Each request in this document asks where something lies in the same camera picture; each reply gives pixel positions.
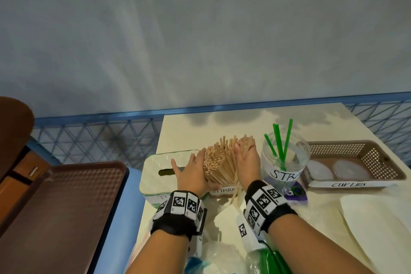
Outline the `person's right hand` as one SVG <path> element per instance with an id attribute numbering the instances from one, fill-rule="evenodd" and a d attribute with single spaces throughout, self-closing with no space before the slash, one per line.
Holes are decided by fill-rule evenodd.
<path id="1" fill-rule="evenodd" d="M 254 161 L 237 161 L 237 174 L 238 174 L 238 180 L 241 183 L 244 191 L 247 192 L 249 186 L 251 183 L 253 183 L 256 180 L 261 180 L 261 160 L 260 160 L 260 155 L 257 152 L 257 149 L 255 148 L 255 160 Z"/>

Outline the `green straw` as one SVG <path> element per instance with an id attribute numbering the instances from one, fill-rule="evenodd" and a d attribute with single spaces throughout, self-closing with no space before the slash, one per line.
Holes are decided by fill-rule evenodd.
<path id="1" fill-rule="evenodd" d="M 284 143 L 284 160 L 286 159 L 286 155 L 287 155 L 287 151 L 288 151 L 288 147 L 289 147 L 289 141 L 290 141 L 290 135 L 291 135 L 291 130 L 293 127 L 293 119 L 289 119 L 289 124 L 288 124 L 288 128 L 287 128 L 287 133 L 286 133 L 286 140 Z"/>
<path id="2" fill-rule="evenodd" d="M 276 141 L 276 146 L 277 146 L 279 159 L 281 161 L 284 161 L 284 150 L 283 150 L 283 146 L 282 146 L 282 140 L 281 140 L 279 125 L 278 124 L 273 124 L 273 130 L 274 130 L 274 134 L 275 134 L 275 141 Z"/>
<path id="3" fill-rule="evenodd" d="M 265 138 L 266 144 L 268 145 L 268 147 L 270 149 L 270 153 L 269 153 L 270 157 L 273 160 L 276 160 L 276 163 L 278 164 L 278 167 L 281 170 L 285 171 L 286 168 L 285 168 L 284 157 L 280 154 L 280 152 L 276 151 L 276 148 L 278 148 L 276 138 L 274 137 L 274 142 L 271 141 L 271 138 L 270 138 L 269 134 L 267 134 L 267 133 L 264 134 L 264 138 Z"/>

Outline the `black marker wristband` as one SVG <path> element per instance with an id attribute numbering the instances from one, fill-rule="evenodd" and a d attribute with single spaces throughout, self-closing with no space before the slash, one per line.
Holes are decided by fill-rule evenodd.
<path id="1" fill-rule="evenodd" d="M 249 185 L 245 202 L 243 215 L 256 236 L 259 236 L 261 231 L 268 233 L 270 225 L 280 217 L 297 215 L 286 198 L 263 180 L 255 180 Z"/>
<path id="2" fill-rule="evenodd" d="M 160 204 L 152 219 L 150 234 L 162 230 L 170 235 L 186 236 L 189 241 L 201 236 L 208 210 L 193 192 L 176 190 Z"/>

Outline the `clear labelled stirrer holder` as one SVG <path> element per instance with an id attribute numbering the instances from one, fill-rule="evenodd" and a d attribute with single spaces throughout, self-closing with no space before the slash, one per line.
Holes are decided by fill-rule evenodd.
<path id="1" fill-rule="evenodd" d="M 223 186 L 221 189 L 209 192 L 211 198 L 235 198 L 239 195 L 242 187 L 240 184 Z"/>

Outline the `purple packet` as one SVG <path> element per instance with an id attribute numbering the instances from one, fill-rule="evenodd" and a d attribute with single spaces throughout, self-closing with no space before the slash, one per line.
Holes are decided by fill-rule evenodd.
<path id="1" fill-rule="evenodd" d="M 306 190 L 298 181 L 294 182 L 294 185 L 290 189 L 285 190 L 284 197 L 289 203 L 308 203 Z"/>

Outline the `clear labelled plastic cup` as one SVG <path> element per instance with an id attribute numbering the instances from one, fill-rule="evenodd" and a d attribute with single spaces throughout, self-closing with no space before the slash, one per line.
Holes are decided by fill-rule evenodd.
<path id="1" fill-rule="evenodd" d="M 277 156 L 273 154 L 265 139 L 261 151 L 261 177 L 280 194 L 287 195 L 310 160 L 310 146 L 301 135 L 291 132 L 286 157 L 283 161 L 279 157 L 274 132 L 269 133 L 268 137 Z"/>

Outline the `person's left hand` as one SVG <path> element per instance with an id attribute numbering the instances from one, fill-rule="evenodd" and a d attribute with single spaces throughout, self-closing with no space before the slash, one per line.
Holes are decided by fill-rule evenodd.
<path id="1" fill-rule="evenodd" d="M 206 148 L 203 148 L 195 156 L 191 154 L 188 164 L 177 178 L 177 190 L 189 191 L 199 198 L 211 191 L 222 188 L 218 183 L 208 182 L 204 175 L 203 162 Z"/>

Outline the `clear plastic bag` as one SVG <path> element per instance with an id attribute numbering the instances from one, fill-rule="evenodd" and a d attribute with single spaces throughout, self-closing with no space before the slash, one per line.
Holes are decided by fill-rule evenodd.
<path id="1" fill-rule="evenodd" d="M 205 263 L 201 274 L 254 274 L 249 254 L 222 241 L 205 240 L 201 260 Z"/>

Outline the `white tissue box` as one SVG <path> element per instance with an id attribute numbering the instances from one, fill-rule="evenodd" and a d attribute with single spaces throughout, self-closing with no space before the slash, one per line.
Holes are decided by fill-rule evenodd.
<path id="1" fill-rule="evenodd" d="M 177 179 L 172 169 L 171 159 L 175 160 L 179 168 L 184 169 L 191 154 L 197 155 L 198 150 L 154 154 L 145 160 L 139 189 L 146 201 L 154 208 L 158 208 L 166 197 L 177 189 Z"/>

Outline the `brown plastic basket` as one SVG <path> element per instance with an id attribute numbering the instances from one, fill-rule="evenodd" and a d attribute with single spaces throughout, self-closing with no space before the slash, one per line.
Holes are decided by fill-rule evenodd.
<path id="1" fill-rule="evenodd" d="M 340 159 L 352 161 L 368 170 L 373 177 L 368 181 L 398 180 L 400 183 L 405 181 L 407 178 L 401 168 L 399 168 L 399 166 L 397 166 L 383 151 L 383 149 L 374 141 L 310 141 L 309 145 L 311 149 L 310 160 L 318 161 L 326 165 L 334 176 L 334 179 L 331 181 L 343 181 L 343 179 L 337 178 L 332 170 L 332 165 Z M 306 166 L 301 174 L 300 181 L 306 188 L 312 188 L 309 187 L 308 184 L 313 180 L 314 179 L 311 178 Z"/>

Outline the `white paper label strip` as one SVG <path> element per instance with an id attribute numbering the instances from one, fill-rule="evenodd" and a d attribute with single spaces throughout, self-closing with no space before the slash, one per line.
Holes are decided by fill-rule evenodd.
<path id="1" fill-rule="evenodd" d="M 311 181 L 308 186 L 312 188 L 385 188 L 396 185 L 398 180 L 372 180 L 372 181 Z"/>

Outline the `bundle of wooden stirrers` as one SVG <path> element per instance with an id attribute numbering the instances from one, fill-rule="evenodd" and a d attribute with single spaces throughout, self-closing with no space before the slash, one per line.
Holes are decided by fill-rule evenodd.
<path id="1" fill-rule="evenodd" d="M 234 152 L 236 139 L 238 139 L 237 136 L 232 138 L 223 136 L 215 144 L 206 148 L 203 168 L 208 182 L 222 186 L 238 182 Z"/>

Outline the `brown plastic tray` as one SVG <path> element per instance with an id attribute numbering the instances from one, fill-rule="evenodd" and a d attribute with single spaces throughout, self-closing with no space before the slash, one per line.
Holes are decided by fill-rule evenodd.
<path id="1" fill-rule="evenodd" d="M 0 274 L 93 274 L 129 170 L 53 166 L 0 221 Z"/>

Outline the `person's left forearm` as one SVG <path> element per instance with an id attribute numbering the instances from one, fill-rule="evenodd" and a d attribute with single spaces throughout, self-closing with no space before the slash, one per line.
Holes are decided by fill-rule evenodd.
<path id="1" fill-rule="evenodd" d="M 125 274 L 183 274 L 189 239 L 163 230 L 151 234 Z"/>

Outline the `person's right forearm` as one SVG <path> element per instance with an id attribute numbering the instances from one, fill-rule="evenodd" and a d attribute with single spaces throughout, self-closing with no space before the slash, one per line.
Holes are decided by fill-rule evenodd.
<path id="1" fill-rule="evenodd" d="M 374 274 L 295 214 L 276 219 L 268 234 L 293 274 Z"/>

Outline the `brown wooden chair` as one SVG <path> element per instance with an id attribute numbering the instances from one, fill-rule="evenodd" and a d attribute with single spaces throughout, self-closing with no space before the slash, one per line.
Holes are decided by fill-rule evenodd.
<path id="1" fill-rule="evenodd" d="M 25 103 L 0 96 L 0 224 L 50 164 L 27 146 L 34 114 Z"/>

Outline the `loose wooden stirrer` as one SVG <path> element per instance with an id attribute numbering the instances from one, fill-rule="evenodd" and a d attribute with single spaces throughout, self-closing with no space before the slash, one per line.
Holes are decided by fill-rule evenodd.
<path id="1" fill-rule="evenodd" d="M 229 205 L 234 204 L 234 207 L 239 209 L 240 205 L 242 203 L 242 200 L 241 200 L 242 192 L 243 192 L 243 187 L 242 187 L 241 183 L 238 181 L 236 186 L 235 186 L 235 191 L 234 191 L 234 194 L 233 194 L 233 196 L 232 196 L 232 198 L 229 202 Z"/>

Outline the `green straw packet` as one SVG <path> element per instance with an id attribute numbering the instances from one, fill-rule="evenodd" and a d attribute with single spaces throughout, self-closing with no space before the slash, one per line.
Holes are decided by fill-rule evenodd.
<path id="1" fill-rule="evenodd" d="M 273 250 L 265 241 L 258 242 L 263 248 L 246 257 L 248 274 L 293 274 L 279 251 Z"/>

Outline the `clear cup lid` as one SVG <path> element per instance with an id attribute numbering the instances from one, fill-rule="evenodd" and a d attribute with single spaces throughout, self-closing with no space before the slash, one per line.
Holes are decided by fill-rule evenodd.
<path id="1" fill-rule="evenodd" d="M 338 160 L 332 165 L 337 178 L 343 180 L 370 180 L 372 175 L 361 165 L 348 160 Z"/>
<path id="2" fill-rule="evenodd" d="M 331 170 L 321 162 L 310 160 L 307 163 L 307 169 L 311 178 L 316 181 L 330 181 L 334 179 Z"/>

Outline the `blue lattice railing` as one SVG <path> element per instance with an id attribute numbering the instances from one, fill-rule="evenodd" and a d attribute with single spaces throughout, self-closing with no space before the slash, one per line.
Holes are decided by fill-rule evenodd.
<path id="1" fill-rule="evenodd" d="M 37 118 L 27 146 L 52 165 L 120 159 L 140 168 L 166 115 L 341 103 L 411 166 L 411 91 Z"/>

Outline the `white paper napkins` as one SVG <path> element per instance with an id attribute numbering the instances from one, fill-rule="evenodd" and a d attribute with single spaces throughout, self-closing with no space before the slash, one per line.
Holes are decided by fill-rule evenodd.
<path id="1" fill-rule="evenodd" d="M 411 200 L 346 195 L 342 214 L 377 274 L 411 274 Z"/>

